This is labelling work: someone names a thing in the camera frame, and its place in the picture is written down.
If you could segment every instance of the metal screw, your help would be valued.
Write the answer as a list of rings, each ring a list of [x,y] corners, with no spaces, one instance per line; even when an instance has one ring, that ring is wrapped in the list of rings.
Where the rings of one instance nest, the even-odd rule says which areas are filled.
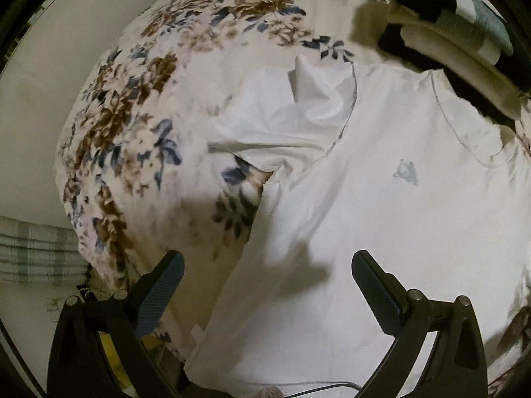
[[[68,307],[72,307],[73,305],[76,305],[78,303],[78,297],[76,295],[69,296],[66,299],[66,304]]]
[[[410,294],[411,299],[413,299],[414,301],[419,301],[424,296],[422,292],[417,289],[411,289],[408,293]]]
[[[122,299],[125,299],[127,297],[128,293],[126,289],[118,289],[116,292],[114,292],[114,299],[117,299],[118,301],[121,301]]]
[[[468,307],[471,304],[470,299],[468,299],[466,296],[460,296],[459,302],[461,302],[465,307]]]

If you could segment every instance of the blue textured grip pad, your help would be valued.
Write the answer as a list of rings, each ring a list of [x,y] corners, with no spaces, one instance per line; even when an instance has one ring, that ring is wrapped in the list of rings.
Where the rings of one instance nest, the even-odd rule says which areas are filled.
[[[385,274],[384,271],[372,257],[370,259],[373,260],[374,264],[370,265],[365,256],[370,257],[368,252],[363,250],[358,251],[352,258],[352,277],[362,291],[384,334],[396,337],[402,329],[400,325],[402,311],[378,277],[375,268],[379,269],[382,276]]]
[[[184,275],[184,257],[175,251],[175,256],[161,274],[138,308],[137,337],[151,334],[157,327],[169,300]]]

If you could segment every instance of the floral bedsheet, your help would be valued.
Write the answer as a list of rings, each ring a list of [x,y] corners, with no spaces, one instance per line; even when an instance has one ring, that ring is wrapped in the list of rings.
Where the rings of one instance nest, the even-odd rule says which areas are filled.
[[[209,150],[209,124],[251,67],[291,67],[298,54],[321,65],[382,61],[386,11],[387,0],[159,0],[92,70],[60,134],[57,187],[81,254],[111,291],[168,249],[183,253],[186,273],[159,328],[183,358],[269,177]]]

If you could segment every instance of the white wall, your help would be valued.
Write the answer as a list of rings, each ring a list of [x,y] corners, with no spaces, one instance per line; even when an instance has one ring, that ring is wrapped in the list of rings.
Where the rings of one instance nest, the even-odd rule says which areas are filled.
[[[51,343],[57,326],[54,322],[59,319],[60,308],[70,295],[79,295],[72,283],[54,285],[0,282],[0,318],[44,390]]]
[[[156,0],[54,0],[0,78],[0,215],[70,227],[52,166],[58,134],[112,41]]]

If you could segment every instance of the shirt logo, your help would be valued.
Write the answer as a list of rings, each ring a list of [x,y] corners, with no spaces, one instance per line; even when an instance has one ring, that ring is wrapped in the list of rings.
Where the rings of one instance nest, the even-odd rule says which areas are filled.
[[[404,160],[400,160],[397,171],[393,174],[393,178],[402,178],[418,186],[417,172],[415,171],[413,162],[406,163]]]

